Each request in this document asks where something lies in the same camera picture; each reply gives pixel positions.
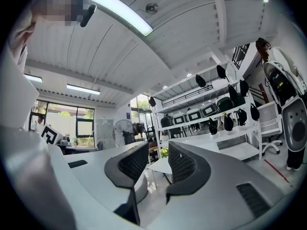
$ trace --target white corrugated ceiling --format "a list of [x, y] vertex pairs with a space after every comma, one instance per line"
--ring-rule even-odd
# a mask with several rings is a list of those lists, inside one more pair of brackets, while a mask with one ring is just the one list
[[[53, 73], [43, 73], [41, 69], [31, 68], [31, 64], [26, 68], [33, 75], [43, 74], [44, 83], [40, 89], [69, 94], [65, 86], [70, 83], [99, 89], [101, 94], [93, 97], [95, 100], [124, 104], [148, 89], [159, 92], [164, 84], [171, 85], [186, 78], [187, 72], [195, 74], [214, 64], [212, 60], [205, 62], [208, 47], [225, 48], [225, 44], [220, 42], [221, 25], [216, 9], [220, 0], [121, 1], [152, 26], [153, 32], [149, 36], [136, 35], [116, 18], [100, 10], [96, 10], [85, 28], [50, 25], [43, 21], [37, 23], [28, 42], [28, 59], [45, 64], [45, 70], [54, 67]], [[226, 7], [227, 40], [260, 31], [264, 14], [262, 0], [222, 2]], [[157, 3], [158, 13], [146, 13], [144, 10], [148, 3]], [[66, 70], [68, 75], [76, 72], [113, 84], [115, 89], [69, 76], [58, 78], [60, 82], [50, 80], [57, 78], [54, 72], [58, 69]], [[176, 93], [180, 93], [178, 88], [174, 89]]]

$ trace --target ceiling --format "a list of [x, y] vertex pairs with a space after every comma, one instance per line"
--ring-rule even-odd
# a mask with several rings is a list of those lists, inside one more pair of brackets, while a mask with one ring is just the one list
[[[199, 73], [199, 76], [201, 76], [206, 81], [207, 85], [213, 80], [218, 79], [216, 67], [211, 67], [208, 71]], [[195, 88], [198, 88], [198, 84], [195, 80], [195, 76], [191, 76], [183, 82], [179, 82], [177, 84], [169, 86], [165, 90], [161, 90], [156, 95], [154, 95], [154, 97], [161, 101], [165, 101]]]
[[[224, 63], [226, 50], [265, 37], [274, 26], [263, 21], [268, 5], [262, 0], [121, 1], [153, 32], [143, 37], [103, 10], [96, 10], [85, 28], [39, 21], [27, 44], [25, 68], [25, 73], [43, 78], [35, 87], [118, 108], [140, 93], [155, 94], [164, 85], [181, 82], [188, 72]], [[148, 3], [157, 3], [159, 11], [146, 13]], [[212, 72], [203, 77], [212, 79]], [[67, 83], [101, 93], [69, 91]], [[181, 83], [167, 90], [165, 98], [194, 85], [192, 80]]]

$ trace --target black and white sign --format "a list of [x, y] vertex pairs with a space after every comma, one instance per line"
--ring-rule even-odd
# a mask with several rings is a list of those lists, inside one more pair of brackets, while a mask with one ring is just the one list
[[45, 125], [42, 130], [41, 137], [47, 144], [55, 145], [63, 136], [51, 126]]

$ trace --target standing fan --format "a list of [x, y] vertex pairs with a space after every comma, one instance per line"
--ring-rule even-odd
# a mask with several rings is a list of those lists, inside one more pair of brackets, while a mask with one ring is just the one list
[[132, 122], [128, 120], [118, 121], [113, 128], [113, 139], [119, 146], [134, 142], [134, 129]]

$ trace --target black pants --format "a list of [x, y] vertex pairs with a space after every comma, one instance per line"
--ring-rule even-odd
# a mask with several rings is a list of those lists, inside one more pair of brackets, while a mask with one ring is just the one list
[[199, 123], [196, 123], [194, 125], [191, 125], [191, 128], [200, 129]]
[[297, 152], [290, 151], [288, 149], [287, 166], [290, 168], [298, 169], [303, 162], [304, 151], [305, 151], [305, 148]]

